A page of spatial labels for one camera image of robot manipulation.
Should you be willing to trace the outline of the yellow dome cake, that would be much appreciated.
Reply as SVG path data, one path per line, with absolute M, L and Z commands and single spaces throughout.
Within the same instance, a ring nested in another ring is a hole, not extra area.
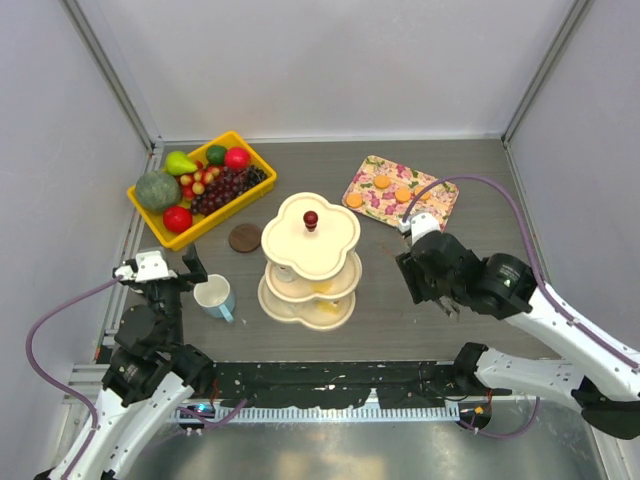
M 312 284 L 313 291 L 320 294 L 328 294 L 332 291 L 332 288 L 333 288 L 332 281 L 314 282 Z

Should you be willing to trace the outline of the red apple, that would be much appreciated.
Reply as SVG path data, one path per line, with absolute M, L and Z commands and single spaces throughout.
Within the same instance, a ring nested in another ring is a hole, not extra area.
M 251 156 L 243 147 L 229 148 L 224 156 L 224 165 L 231 170 L 241 170 L 251 164 Z
M 189 209 L 171 206 L 163 213 L 164 227 L 175 234 L 181 234 L 193 225 L 193 215 Z

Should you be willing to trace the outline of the green melon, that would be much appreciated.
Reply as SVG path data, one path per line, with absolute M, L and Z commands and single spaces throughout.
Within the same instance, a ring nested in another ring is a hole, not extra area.
M 182 192 L 173 176 L 156 170 L 147 172 L 138 179 L 135 198 L 143 208 L 160 213 L 177 205 L 182 199 Z

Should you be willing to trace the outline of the blue white mug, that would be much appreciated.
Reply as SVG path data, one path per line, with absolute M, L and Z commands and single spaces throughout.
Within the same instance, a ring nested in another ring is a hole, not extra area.
M 196 303 L 211 317 L 233 323 L 236 307 L 235 294 L 229 281 L 219 274 L 210 274 L 207 280 L 195 285 Z

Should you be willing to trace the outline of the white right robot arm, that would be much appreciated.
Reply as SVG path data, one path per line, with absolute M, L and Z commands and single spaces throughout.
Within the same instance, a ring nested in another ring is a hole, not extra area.
M 479 259 L 453 235 L 432 231 L 396 256 L 415 303 L 447 299 L 519 328 L 560 355 L 515 357 L 468 342 L 452 370 L 465 394 L 480 388 L 542 397 L 622 440 L 639 436 L 639 353 L 568 305 L 518 258 Z

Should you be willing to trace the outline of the cream three-tier cake stand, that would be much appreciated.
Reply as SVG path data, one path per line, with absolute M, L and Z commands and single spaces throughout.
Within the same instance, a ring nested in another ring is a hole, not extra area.
M 262 310 L 281 323 L 298 323 L 315 331 L 339 328 L 351 317 L 363 268 L 356 246 L 361 234 L 356 216 L 323 196 L 300 192 L 286 198 L 261 234 L 267 260 L 257 297 Z M 290 283 L 278 281 L 276 265 L 295 272 Z M 314 282 L 332 281 L 328 294 L 316 293 Z M 315 308 L 320 300 L 341 305 L 337 316 Z

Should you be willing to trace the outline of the floral serving tray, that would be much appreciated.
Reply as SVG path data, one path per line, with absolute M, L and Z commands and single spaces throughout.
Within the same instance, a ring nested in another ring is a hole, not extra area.
M 388 176 L 391 180 L 390 186 L 385 190 L 376 188 L 373 183 L 376 175 Z M 359 208 L 349 209 L 388 226 L 397 227 L 407 207 L 415 198 L 414 189 L 427 187 L 436 180 L 436 177 L 414 168 L 369 155 L 364 159 L 343 194 L 342 204 L 349 208 L 346 205 L 346 197 L 351 193 L 359 193 L 363 198 L 363 204 Z M 395 199 L 394 192 L 401 187 L 412 192 L 409 202 L 399 203 Z M 429 191 L 431 197 L 426 201 L 418 200 L 411 209 L 411 213 L 430 213 L 438 219 L 441 229 L 444 229 L 458 199 L 459 188 L 453 183 L 445 182 Z

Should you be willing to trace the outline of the yellow swiss roll cake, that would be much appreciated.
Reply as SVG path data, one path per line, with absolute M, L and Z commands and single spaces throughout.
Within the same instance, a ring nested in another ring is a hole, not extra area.
M 320 300 L 315 303 L 315 308 L 318 312 L 323 315 L 331 315 L 337 316 L 340 314 L 341 305 L 338 300 L 336 301 L 325 301 Z

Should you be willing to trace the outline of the metal serving tongs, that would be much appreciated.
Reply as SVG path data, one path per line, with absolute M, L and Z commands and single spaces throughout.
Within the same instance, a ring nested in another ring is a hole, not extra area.
M 438 304 L 449 320 L 455 323 L 460 322 L 460 306 L 455 301 L 447 297 L 441 297 L 438 300 Z

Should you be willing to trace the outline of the red apple back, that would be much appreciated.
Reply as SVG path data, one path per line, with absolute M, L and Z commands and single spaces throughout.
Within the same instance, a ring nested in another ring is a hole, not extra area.
M 251 164 L 251 156 L 243 147 L 229 148 L 224 156 L 224 165 L 231 170 L 241 170 Z

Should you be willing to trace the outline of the green lime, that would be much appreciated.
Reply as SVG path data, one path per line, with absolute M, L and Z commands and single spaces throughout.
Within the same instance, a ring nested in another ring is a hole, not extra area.
M 210 166 L 224 166 L 227 148 L 222 145 L 210 145 L 206 152 L 207 164 Z

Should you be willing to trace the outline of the red apple front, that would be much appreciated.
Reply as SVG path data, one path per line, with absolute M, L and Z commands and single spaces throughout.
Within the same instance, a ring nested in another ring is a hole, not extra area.
M 164 227 L 175 234 L 181 234 L 193 225 L 193 215 L 189 209 L 171 206 L 163 213 Z

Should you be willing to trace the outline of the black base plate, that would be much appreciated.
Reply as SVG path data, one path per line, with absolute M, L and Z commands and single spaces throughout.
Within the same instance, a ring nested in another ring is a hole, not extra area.
M 361 408 L 375 395 L 383 409 L 442 406 L 487 389 L 435 361 L 234 362 L 215 366 L 217 399 L 280 409 Z

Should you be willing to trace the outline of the grey white cream cake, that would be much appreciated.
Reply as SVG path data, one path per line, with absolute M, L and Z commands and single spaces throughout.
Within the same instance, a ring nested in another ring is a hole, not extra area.
M 274 267 L 275 278 L 283 283 L 290 283 L 295 280 L 295 272 L 289 267 L 276 265 Z

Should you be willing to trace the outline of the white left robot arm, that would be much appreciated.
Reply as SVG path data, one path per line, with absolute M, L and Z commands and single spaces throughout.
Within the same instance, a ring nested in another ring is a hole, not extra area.
M 144 301 L 124 310 L 96 400 L 62 386 L 89 410 L 65 457 L 42 479 L 122 479 L 162 423 L 190 398 L 208 395 L 212 360 L 185 343 L 181 296 L 208 273 L 194 245 L 182 257 L 187 272 L 169 268 L 163 250 L 146 250 L 114 269 L 113 280 Z

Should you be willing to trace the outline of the orange biscuit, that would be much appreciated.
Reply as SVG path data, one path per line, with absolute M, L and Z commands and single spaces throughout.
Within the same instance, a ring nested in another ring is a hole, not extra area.
M 363 198 L 359 193 L 351 193 L 349 194 L 346 199 L 346 205 L 349 208 L 359 208 L 362 204 L 363 204 Z
M 401 187 L 394 192 L 394 197 L 399 203 L 406 203 L 411 200 L 412 192 L 405 187 Z
M 373 183 L 374 183 L 376 188 L 381 189 L 381 190 L 385 190 L 390 186 L 391 180 L 386 175 L 376 175 L 374 177 Z
M 419 201 L 426 201 L 431 197 L 431 192 L 429 190 L 427 190 L 426 192 L 423 192 L 422 187 L 416 187 L 413 191 L 413 195 Z

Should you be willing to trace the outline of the brown round coaster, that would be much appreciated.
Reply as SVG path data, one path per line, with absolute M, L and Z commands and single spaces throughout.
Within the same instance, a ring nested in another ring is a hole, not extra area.
M 228 243 L 238 253 L 250 253 L 261 245 L 262 230 L 255 224 L 243 223 L 235 226 L 229 236 Z

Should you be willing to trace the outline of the green pear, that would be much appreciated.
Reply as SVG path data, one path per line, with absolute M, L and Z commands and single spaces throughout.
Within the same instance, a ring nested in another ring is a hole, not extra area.
M 199 169 L 183 151 L 172 151 L 166 156 L 165 170 L 172 176 L 191 174 Z

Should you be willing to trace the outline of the purple grape bunch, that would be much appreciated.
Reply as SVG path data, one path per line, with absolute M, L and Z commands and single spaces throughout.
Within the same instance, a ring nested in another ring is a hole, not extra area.
M 219 168 L 221 173 L 205 192 L 189 201 L 193 215 L 211 215 L 267 179 L 266 172 L 255 165 L 241 170 Z

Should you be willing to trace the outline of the red yellow cherries cluster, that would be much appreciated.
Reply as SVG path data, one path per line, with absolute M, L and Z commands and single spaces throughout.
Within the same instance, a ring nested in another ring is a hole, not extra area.
M 193 173 L 179 176 L 177 182 L 181 188 L 183 199 L 192 201 L 196 196 L 202 195 L 220 173 L 219 167 L 209 166 Z

